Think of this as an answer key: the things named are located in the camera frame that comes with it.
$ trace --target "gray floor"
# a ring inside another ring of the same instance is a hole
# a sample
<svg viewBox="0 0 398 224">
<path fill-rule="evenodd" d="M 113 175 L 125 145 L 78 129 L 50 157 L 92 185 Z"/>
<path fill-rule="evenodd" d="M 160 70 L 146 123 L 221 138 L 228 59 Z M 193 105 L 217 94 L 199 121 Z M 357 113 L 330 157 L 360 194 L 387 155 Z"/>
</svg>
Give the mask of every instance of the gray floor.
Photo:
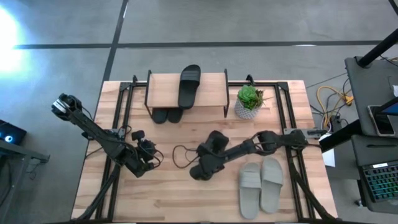
<svg viewBox="0 0 398 224">
<path fill-rule="evenodd" d="M 0 47 L 7 44 L 110 44 L 122 0 L 0 0 Z M 219 41 L 381 40 L 398 16 L 387 0 L 130 0 L 120 43 Z M 230 80 L 300 79 L 306 86 L 345 72 L 344 59 L 372 45 L 318 47 L 217 47 L 118 49 L 110 80 L 144 80 L 153 72 L 178 72 L 197 63 L 204 72 L 228 69 Z M 98 101 L 109 49 L 0 51 L 0 119 L 27 130 L 25 145 L 51 154 L 35 180 L 26 178 L 9 223 L 46 223 L 70 218 L 87 146 L 80 130 L 56 118 L 50 105 L 73 94 L 92 113 Z M 393 47 L 384 56 L 398 55 Z M 343 86 L 346 75 L 307 89 L 320 108 L 319 86 Z M 323 101 L 330 93 L 321 93 Z M 337 99 L 331 99 L 331 105 Z M 354 106 L 342 117 L 354 121 Z M 314 115 L 319 126 L 321 117 Z M 339 217 L 396 223 L 398 216 L 357 208 L 356 183 L 330 179 Z"/>
</svg>

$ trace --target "black desk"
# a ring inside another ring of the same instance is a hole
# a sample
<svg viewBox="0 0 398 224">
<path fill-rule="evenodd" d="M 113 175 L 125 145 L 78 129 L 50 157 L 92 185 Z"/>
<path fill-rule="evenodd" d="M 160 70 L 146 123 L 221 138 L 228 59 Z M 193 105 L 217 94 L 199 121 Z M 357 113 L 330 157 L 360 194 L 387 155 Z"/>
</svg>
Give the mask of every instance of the black desk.
<svg viewBox="0 0 398 224">
<path fill-rule="evenodd" d="M 361 68 L 355 58 L 346 58 L 345 64 L 359 119 L 320 141 L 322 151 L 350 140 L 354 134 L 377 136 L 368 106 L 383 105 L 395 97 L 392 85 L 398 85 L 398 67 L 375 60 L 369 68 Z M 390 116 L 390 121 L 398 138 L 398 116 Z"/>
<path fill-rule="evenodd" d="M 397 160 L 398 158 L 398 140 L 380 137 L 368 137 L 353 135 L 351 137 L 353 143 L 354 154 L 356 158 L 356 165 L 358 167 L 379 164 Z M 395 147 L 368 147 L 368 145 L 391 145 Z M 365 186 L 365 181 L 361 177 L 359 192 L 364 206 L 367 206 L 370 211 L 398 214 L 398 200 L 389 200 L 385 202 L 374 203 L 371 200 L 368 189 Z"/>
</svg>

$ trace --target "black metal frame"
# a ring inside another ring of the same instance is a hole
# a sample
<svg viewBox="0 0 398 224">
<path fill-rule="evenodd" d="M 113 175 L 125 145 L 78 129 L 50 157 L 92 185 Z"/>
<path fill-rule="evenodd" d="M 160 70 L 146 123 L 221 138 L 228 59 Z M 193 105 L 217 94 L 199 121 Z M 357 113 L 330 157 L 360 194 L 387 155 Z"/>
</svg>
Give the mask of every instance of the black metal frame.
<svg viewBox="0 0 398 224">
<path fill-rule="evenodd" d="M 129 121 L 129 112 L 130 112 L 130 108 L 131 108 L 132 93 L 133 93 L 134 87 L 146 87 L 148 89 L 147 84 L 148 84 L 148 82 L 137 82 L 137 79 L 135 76 L 133 78 L 133 82 L 127 82 L 127 83 L 122 82 L 121 83 L 120 89 L 119 89 L 119 95 L 118 95 L 118 102 L 116 105 L 116 110 L 115 110 L 115 115 L 114 115 L 115 127 L 117 127 L 117 123 L 119 120 L 119 114 L 120 114 L 121 103 L 122 103 L 124 91 L 126 89 L 129 89 L 127 103 L 126 103 L 126 110 L 125 110 L 124 119 L 123 119 L 123 126 L 127 126 L 128 121 Z M 282 98 L 281 98 L 281 94 L 280 94 L 280 91 L 283 90 L 284 94 L 285 94 L 287 111 L 289 114 L 291 128 L 296 128 L 293 105 L 292 105 L 292 100 L 290 98 L 289 86 L 288 86 L 287 82 L 259 82 L 259 83 L 255 83 L 254 80 L 252 79 L 252 77 L 250 75 L 248 75 L 246 81 L 244 81 L 244 82 L 228 82 L 227 85 L 230 87 L 243 86 L 243 85 L 273 87 L 275 90 L 275 97 L 276 97 L 279 118 L 280 118 L 280 126 L 281 126 L 282 132 L 284 131 L 285 128 L 287 128 L 287 122 L 285 120 L 284 108 L 283 108 Z M 322 207 L 322 205 L 316 199 L 316 197 L 311 192 L 311 190 L 308 186 L 308 178 L 307 178 L 307 173 L 305 170 L 305 164 L 304 164 L 304 159 L 302 157 L 302 153 L 297 151 L 297 155 L 295 156 L 298 159 L 297 162 L 298 162 L 298 166 L 300 167 L 300 173 L 299 173 L 299 172 L 297 172 L 295 165 L 294 165 L 294 157 L 292 155 L 292 150 L 293 149 L 291 149 L 289 147 L 285 148 L 286 157 L 288 160 L 290 181 L 292 184 L 292 191 L 293 191 L 293 196 L 294 196 L 295 209 L 296 209 L 296 214 L 297 214 L 297 223 L 355 223 L 355 222 L 344 222 L 339 219 L 336 219 L 336 218 L 332 217 Z M 109 169 L 110 169 L 110 165 L 108 168 L 105 167 L 104 175 L 103 175 L 103 179 L 105 179 L 105 180 L 108 178 Z M 102 218 L 102 209 L 103 209 L 103 203 L 102 203 L 101 207 L 97 208 L 97 214 L 95 216 L 95 219 L 93 219 L 93 220 L 70 220 L 69 222 L 65 222 L 65 223 L 113 223 L 112 219 L 113 219 L 113 215 L 114 215 L 114 207 L 115 207 L 116 196 L 117 196 L 117 191 L 118 191 L 118 182 L 119 182 L 119 174 L 117 175 L 116 180 L 113 182 L 111 198 L 109 201 L 109 210 L 108 210 L 108 215 L 106 218 Z M 305 194 L 309 218 L 304 218 L 304 216 L 303 216 L 303 210 L 302 210 L 302 206 L 301 206 L 298 185 L 301 187 L 301 189 L 303 190 L 303 192 Z M 314 207 L 317 210 L 318 214 L 321 216 L 321 218 L 322 218 L 321 220 L 315 218 Z"/>
<path fill-rule="evenodd" d="M 147 88 L 145 89 L 145 100 L 144 100 L 144 105 L 147 108 L 150 118 L 152 118 L 152 113 L 150 112 L 150 109 L 149 109 L 147 103 L 148 103 L 149 82 L 150 82 L 151 74 L 152 74 L 152 71 L 148 70 L 148 77 L 147 77 L 147 83 L 146 83 Z M 226 85 L 226 105 L 223 108 L 224 108 L 224 118 L 226 118 L 226 115 L 228 114 L 228 109 L 229 109 L 228 71 L 226 69 L 224 69 L 224 74 L 225 74 L 225 85 Z"/>
</svg>

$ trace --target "wooden tabletop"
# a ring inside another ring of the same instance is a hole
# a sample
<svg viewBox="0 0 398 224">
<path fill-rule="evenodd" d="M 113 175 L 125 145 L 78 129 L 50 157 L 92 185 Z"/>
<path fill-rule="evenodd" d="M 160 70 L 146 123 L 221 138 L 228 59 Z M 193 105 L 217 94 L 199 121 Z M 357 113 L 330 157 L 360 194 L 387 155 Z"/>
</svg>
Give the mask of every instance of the wooden tabletop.
<svg viewBox="0 0 398 224">
<path fill-rule="evenodd" d="M 308 103 L 304 82 L 288 81 L 290 95 L 298 128 L 313 128 L 313 118 Z M 110 129 L 113 122 L 120 82 L 104 82 L 95 122 L 104 129 Z M 239 212 L 238 170 L 247 162 L 262 161 L 262 156 L 251 154 L 225 164 L 225 169 L 215 174 L 209 181 L 193 180 L 189 169 L 178 169 L 172 162 L 172 149 L 183 144 L 187 148 L 196 148 L 205 141 L 213 130 L 221 131 L 229 137 L 227 148 L 240 144 L 254 133 L 263 130 L 282 134 L 279 114 L 272 87 L 257 87 L 264 90 L 268 98 L 253 120 L 239 119 L 234 113 L 234 104 L 238 87 L 229 88 L 230 105 L 227 118 L 220 106 L 193 107 L 184 111 L 181 122 L 155 124 L 144 106 L 145 88 L 135 88 L 129 125 L 133 131 L 144 130 L 146 138 L 156 143 L 156 148 L 163 152 L 164 161 L 155 170 L 136 178 L 125 167 L 121 170 L 118 196 L 114 213 L 114 222 L 250 222 L 244 220 Z M 127 92 L 124 95 L 125 106 Z M 289 119 L 284 96 L 284 111 Z M 119 125 L 123 120 L 122 107 Z M 126 141 L 136 145 L 128 136 Z M 97 142 L 91 142 L 87 153 L 99 148 Z M 292 186 L 289 178 L 285 149 L 282 147 L 271 155 L 276 158 L 284 172 L 284 185 L 280 193 L 279 211 L 266 214 L 259 211 L 254 222 L 289 222 L 297 221 L 295 214 Z M 189 159 L 194 152 L 187 154 Z M 326 175 L 325 165 L 319 148 L 307 147 L 303 151 L 310 188 L 326 210 L 337 217 L 335 203 Z M 72 218 L 81 215 L 98 193 L 103 176 L 106 155 L 99 151 L 91 155 L 84 163 L 80 184 L 76 195 Z M 176 151 L 177 163 L 187 163 L 184 151 Z M 108 211 L 110 191 L 106 197 L 104 215 Z M 303 212 L 307 213 L 304 194 L 300 191 Z"/>
</svg>

